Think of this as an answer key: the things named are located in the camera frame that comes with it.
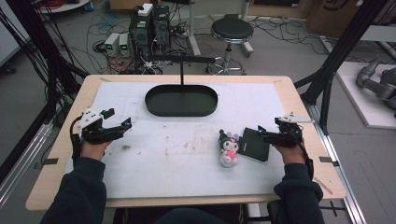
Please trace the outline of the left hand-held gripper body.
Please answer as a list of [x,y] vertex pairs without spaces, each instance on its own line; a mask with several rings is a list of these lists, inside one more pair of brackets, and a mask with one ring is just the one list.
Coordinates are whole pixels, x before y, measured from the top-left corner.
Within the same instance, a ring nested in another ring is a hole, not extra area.
[[125,133],[121,126],[104,128],[104,119],[101,112],[88,107],[82,114],[81,121],[78,125],[82,139],[93,145],[120,139]]

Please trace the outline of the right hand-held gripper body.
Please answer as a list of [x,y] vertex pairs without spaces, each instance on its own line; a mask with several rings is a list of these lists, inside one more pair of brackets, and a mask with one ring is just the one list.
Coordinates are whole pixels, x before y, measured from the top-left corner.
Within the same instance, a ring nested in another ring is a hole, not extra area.
[[300,123],[313,122],[314,120],[309,117],[290,112],[288,115],[275,118],[278,133],[271,133],[262,128],[262,140],[276,146],[295,147],[303,142],[303,129]]

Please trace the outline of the person's left hand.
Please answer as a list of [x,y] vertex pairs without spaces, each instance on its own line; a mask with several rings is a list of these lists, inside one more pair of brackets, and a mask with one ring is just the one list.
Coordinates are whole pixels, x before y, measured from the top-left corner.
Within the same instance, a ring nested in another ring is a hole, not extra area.
[[85,158],[100,161],[104,157],[105,150],[110,144],[111,142],[104,142],[103,144],[93,145],[84,141],[81,145],[80,155]]

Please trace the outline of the person's right hand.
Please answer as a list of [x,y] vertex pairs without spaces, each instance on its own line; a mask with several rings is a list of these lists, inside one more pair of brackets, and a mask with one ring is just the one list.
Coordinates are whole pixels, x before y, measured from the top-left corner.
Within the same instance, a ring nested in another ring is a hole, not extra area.
[[281,154],[284,164],[300,163],[305,164],[304,153],[298,147],[275,146],[275,149]]

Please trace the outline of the black wallet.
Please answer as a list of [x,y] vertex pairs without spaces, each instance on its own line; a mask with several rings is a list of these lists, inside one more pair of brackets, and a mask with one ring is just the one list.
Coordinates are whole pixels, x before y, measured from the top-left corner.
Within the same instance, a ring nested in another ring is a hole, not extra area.
[[269,157],[269,144],[264,142],[256,130],[246,128],[243,132],[243,141],[239,153],[256,159],[267,161]]

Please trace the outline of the plush toy with pink bow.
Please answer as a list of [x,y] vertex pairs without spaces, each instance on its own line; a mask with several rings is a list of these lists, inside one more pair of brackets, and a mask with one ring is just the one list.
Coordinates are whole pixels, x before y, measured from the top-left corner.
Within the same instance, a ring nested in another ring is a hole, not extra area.
[[237,133],[219,131],[220,163],[231,168],[238,163],[237,152],[241,145],[241,137]]

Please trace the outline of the black oval tray stand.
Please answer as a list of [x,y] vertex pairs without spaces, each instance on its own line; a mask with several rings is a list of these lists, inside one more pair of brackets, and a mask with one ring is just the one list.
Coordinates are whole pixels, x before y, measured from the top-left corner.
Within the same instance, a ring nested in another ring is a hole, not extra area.
[[146,96],[147,110],[158,117],[205,117],[218,106],[218,95],[205,85],[184,83],[183,63],[214,63],[214,58],[150,54],[151,61],[171,61],[180,64],[180,83],[151,88]]

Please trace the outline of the white table mat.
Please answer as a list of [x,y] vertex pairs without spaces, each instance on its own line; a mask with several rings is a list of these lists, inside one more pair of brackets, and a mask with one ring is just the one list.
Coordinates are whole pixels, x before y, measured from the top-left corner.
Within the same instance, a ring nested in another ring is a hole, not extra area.
[[206,117],[157,117],[148,112],[149,82],[106,82],[93,108],[112,108],[107,127],[132,121],[132,128],[107,149],[104,182],[108,199],[176,198],[270,194],[282,178],[283,162],[275,149],[267,161],[239,156],[225,168],[219,161],[220,133],[242,134],[263,127],[276,131],[285,111],[272,84],[214,83],[217,109]]

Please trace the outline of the grey power supply unit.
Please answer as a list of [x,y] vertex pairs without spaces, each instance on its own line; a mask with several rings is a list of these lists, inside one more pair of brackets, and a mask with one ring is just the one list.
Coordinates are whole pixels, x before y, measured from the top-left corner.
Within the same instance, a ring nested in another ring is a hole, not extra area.
[[130,56],[129,37],[126,33],[120,34],[119,47],[120,47],[120,55],[122,57]]
[[116,57],[120,52],[120,35],[111,34],[105,41],[106,52],[109,57]]

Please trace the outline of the white platform board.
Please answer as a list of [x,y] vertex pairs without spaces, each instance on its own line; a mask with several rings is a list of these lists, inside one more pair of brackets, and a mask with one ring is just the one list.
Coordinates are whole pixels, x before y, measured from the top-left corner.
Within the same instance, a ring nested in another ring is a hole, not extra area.
[[373,92],[356,84],[358,73],[364,66],[366,63],[344,62],[337,71],[338,79],[366,127],[396,130],[396,111],[387,107]]

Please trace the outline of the black computer tower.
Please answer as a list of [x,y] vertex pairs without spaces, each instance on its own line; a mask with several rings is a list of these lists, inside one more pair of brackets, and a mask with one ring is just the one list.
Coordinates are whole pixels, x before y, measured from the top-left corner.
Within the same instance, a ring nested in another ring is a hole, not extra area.
[[134,11],[129,26],[130,37],[132,39],[134,51],[143,57],[149,55],[150,44],[153,39],[153,23],[151,14],[139,16],[138,11]]
[[154,34],[161,49],[170,47],[169,6],[156,6],[153,11]]

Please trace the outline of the black round stool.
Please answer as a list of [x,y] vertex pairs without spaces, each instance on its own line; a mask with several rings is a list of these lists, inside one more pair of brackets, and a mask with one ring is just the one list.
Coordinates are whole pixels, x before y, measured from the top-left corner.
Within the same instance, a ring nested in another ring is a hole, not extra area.
[[211,34],[220,41],[227,44],[225,53],[215,60],[221,60],[221,63],[209,63],[205,71],[212,75],[230,75],[232,72],[238,72],[241,76],[245,74],[243,65],[231,57],[232,44],[242,45],[249,41],[253,36],[254,29],[247,22],[238,17],[223,17],[214,21],[211,25]]

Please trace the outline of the white box on computer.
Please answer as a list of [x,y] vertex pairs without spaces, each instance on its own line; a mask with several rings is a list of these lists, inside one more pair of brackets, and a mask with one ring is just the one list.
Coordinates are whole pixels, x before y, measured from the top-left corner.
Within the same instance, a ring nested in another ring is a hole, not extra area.
[[153,5],[150,3],[145,3],[137,12],[139,16],[147,17],[151,10],[153,9]]

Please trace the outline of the cardboard box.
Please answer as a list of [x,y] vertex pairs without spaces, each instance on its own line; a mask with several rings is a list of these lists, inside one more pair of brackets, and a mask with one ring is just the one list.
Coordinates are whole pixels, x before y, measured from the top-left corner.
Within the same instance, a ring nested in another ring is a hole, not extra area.
[[366,0],[312,0],[306,31],[314,35],[340,37]]

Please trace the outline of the black metal frame post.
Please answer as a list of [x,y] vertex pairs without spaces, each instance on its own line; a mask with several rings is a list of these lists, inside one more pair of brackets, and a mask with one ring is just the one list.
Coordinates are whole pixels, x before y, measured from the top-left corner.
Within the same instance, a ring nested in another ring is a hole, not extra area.
[[21,32],[17,31],[17,28],[11,24],[1,9],[0,22],[6,26],[18,45],[28,55],[37,74],[44,81],[47,87],[48,101],[53,103],[65,96],[73,97],[81,87],[77,77],[84,79],[88,73],[67,61],[61,54],[30,0],[5,1],[30,37],[38,54],[33,52]]
[[325,134],[328,134],[332,80],[348,54],[361,40],[387,2],[388,0],[362,0],[358,11],[347,24],[345,31],[339,37],[323,65],[312,75],[294,83],[296,89],[309,84],[307,90],[301,94],[302,100],[308,105],[315,105],[318,97],[322,94],[318,124]]

